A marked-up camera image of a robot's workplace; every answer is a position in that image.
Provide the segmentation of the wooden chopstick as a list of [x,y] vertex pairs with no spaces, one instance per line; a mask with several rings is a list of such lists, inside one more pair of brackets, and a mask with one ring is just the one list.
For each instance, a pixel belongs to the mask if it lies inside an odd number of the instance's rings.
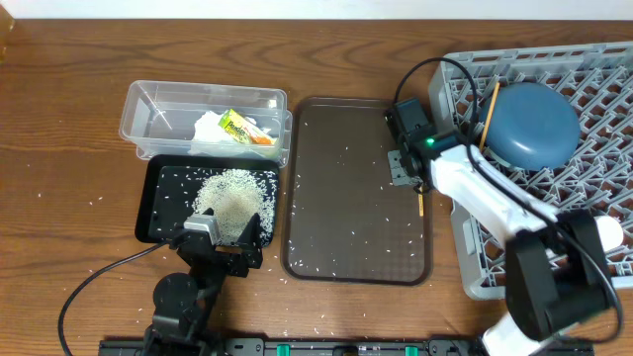
[[418,211],[419,211],[419,216],[423,217],[424,216],[424,201],[423,201],[423,195],[422,194],[418,194],[417,195],[418,198]]
[[498,96],[499,89],[500,89],[500,83],[497,82],[496,85],[495,85],[493,94],[491,96],[491,99],[489,101],[490,105],[489,105],[489,109],[487,111],[486,120],[485,120],[484,128],[483,128],[483,131],[482,131],[481,140],[480,140],[480,143],[479,143],[479,151],[480,152],[484,152],[484,150],[485,150],[486,140],[488,138],[489,129],[490,129],[492,117],[493,117],[493,114],[494,114],[494,110],[495,110],[495,105],[496,105],[496,102],[497,102],[497,96]]

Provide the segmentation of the white tissue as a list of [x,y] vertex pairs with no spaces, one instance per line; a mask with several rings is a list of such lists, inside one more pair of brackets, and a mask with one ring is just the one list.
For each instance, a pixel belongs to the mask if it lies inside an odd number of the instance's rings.
[[240,153],[249,145],[253,145],[252,140],[247,143],[235,140],[220,126],[220,120],[226,113],[227,110],[221,113],[208,111],[196,121],[189,149],[191,155],[222,156]]

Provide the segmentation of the yellow green snack wrapper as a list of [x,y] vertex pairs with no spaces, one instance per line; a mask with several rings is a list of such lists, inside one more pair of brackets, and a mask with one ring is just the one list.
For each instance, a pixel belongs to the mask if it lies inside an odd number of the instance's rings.
[[272,145],[276,142],[274,137],[234,109],[229,109],[221,115],[219,127],[239,143]]

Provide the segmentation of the dark blue plate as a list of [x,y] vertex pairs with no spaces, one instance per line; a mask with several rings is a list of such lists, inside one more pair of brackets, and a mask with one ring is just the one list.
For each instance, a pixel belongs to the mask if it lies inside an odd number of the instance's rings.
[[[489,101],[479,114],[483,124]],[[539,171],[566,165],[580,138],[579,116],[563,95],[522,82],[499,90],[486,146],[507,168]]]

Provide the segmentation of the pink cup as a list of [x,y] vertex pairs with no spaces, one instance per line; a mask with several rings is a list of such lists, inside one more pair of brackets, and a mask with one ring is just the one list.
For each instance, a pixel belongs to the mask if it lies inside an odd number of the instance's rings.
[[605,252],[620,246],[624,239],[624,232],[620,223],[610,216],[595,217],[599,239]]

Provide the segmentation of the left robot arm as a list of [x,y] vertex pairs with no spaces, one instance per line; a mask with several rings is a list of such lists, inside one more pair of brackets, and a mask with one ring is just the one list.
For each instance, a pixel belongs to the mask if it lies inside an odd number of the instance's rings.
[[236,241],[222,240],[211,211],[185,220],[169,247],[190,267],[162,278],[153,291],[154,314],[141,355],[214,355],[222,338],[208,321],[227,277],[245,278],[261,267],[260,216],[254,214]]

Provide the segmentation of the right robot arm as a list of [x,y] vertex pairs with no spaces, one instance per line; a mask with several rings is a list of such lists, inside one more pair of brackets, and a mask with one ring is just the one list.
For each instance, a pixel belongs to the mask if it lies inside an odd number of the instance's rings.
[[465,208],[504,250],[507,313],[482,335],[484,354],[532,355],[608,310],[620,335],[624,311],[605,257],[623,240],[615,218],[534,198],[458,133],[392,136],[407,173]]

